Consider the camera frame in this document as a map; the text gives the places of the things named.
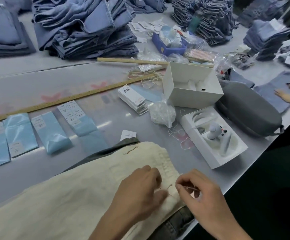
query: white table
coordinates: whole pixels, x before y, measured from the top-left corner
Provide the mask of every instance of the white table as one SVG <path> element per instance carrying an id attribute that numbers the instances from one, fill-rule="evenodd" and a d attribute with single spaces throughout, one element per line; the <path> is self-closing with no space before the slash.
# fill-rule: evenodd
<path id="1" fill-rule="evenodd" d="M 172 8 L 169 7 L 163 14 L 137 15 L 134 22 L 140 20 L 154 21 L 163 18 L 163 22 L 173 26 L 175 23 L 170 18 L 171 12 Z M 24 23 L 37 48 L 31 14 L 22 15 L 20 21 Z M 236 46 L 242 44 L 246 31 L 247 29 L 244 27 L 234 30 L 234 38 L 228 44 L 215 47 L 213 50 L 218 52 L 233 51 Z M 138 33 L 137 35 L 146 37 L 144 33 Z M 136 46 L 140 50 L 147 47 L 156 51 L 150 37 L 147 38 L 148 43 L 137 43 Z M 124 81 L 132 67 L 133 64 L 125 63 L 104 63 L 90 60 L 64 61 L 57 57 L 50 57 L 46 52 L 40 51 L 30 56 L 2 58 L 0 59 L 0 113 Z M 257 62 L 246 71 L 238 70 L 238 72 L 245 78 L 254 81 L 256 85 L 260 85 L 270 81 L 283 70 L 289 69 L 276 61 L 270 61 Z M 170 136 L 166 126 L 155 125 L 151 122 L 149 113 L 138 116 L 118 98 L 116 90 L 80 99 L 77 103 L 94 120 L 99 130 L 104 134 L 109 146 L 119 142 L 122 130 L 137 132 L 140 141 L 152 141 L 166 148 L 179 173 L 186 173 L 192 168 L 197 168 L 215 180 L 220 185 L 223 193 L 226 193 L 234 185 L 274 140 L 274 137 L 252 138 L 227 120 L 227 123 L 249 148 L 227 164 L 211 170 L 195 146 L 190 144 L 190 140 L 182 144 L 183 147 L 189 149 L 181 149 L 180 142 L 186 138 L 183 137 L 184 131 L 180 131 L 179 135 L 174 134 L 178 139 Z M 55 108 L 52 107 L 33 112 L 30 117 L 54 110 Z M 182 111 L 182 114 L 192 111 L 194 109 L 186 108 L 185 112 Z M 0 166 L 0 203 L 32 185 L 61 173 L 88 156 L 64 118 L 58 117 L 58 120 L 70 137 L 74 147 L 55 156 L 49 156 L 37 137 L 40 146 L 38 149 Z M 290 108 L 283 115 L 283 124 L 285 127 L 290 125 Z"/>

